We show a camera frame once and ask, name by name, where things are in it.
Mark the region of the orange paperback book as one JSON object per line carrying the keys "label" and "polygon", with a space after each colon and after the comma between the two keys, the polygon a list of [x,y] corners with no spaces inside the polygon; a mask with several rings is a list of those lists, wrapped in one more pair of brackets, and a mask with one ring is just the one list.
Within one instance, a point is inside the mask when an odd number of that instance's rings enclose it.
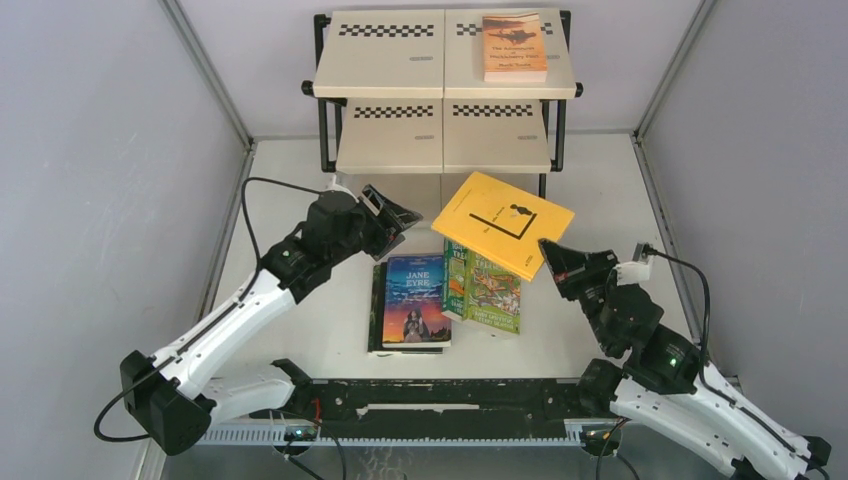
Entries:
{"label": "orange paperback book", "polygon": [[538,12],[482,18],[483,79],[488,83],[544,83],[548,64]]}

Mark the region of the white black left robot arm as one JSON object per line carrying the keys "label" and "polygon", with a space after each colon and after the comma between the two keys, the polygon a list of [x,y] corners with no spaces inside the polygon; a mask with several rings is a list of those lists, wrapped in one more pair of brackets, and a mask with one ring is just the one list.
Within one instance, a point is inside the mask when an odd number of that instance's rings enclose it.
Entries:
{"label": "white black left robot arm", "polygon": [[326,283],[334,267],[359,253],[381,259],[422,218],[372,185],[358,195],[343,187],[319,192],[305,219],[258,259],[229,299],[153,354],[133,351],[122,360],[119,401],[169,456],[191,448],[210,426],[248,413],[305,414],[311,388],[275,364],[234,379],[217,372],[270,321]]}

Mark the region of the yellow book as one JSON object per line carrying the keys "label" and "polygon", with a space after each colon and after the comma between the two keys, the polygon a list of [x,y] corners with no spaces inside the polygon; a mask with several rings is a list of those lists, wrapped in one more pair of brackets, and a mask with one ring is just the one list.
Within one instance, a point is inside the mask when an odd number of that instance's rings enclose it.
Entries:
{"label": "yellow book", "polygon": [[458,188],[432,229],[523,280],[544,263],[539,242],[561,239],[571,210],[481,172]]}

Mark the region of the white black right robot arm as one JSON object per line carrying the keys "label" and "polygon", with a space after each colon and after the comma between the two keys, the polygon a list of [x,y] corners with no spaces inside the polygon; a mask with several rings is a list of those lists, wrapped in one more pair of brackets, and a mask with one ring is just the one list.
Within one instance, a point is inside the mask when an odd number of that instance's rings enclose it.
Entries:
{"label": "white black right robot arm", "polygon": [[643,424],[730,479],[825,474],[829,442],[780,425],[711,361],[708,314],[700,345],[662,324],[663,309],[641,284],[654,258],[675,257],[648,243],[628,262],[611,250],[583,252],[547,239],[539,247],[560,296],[580,305],[604,355],[577,383],[584,412]]}

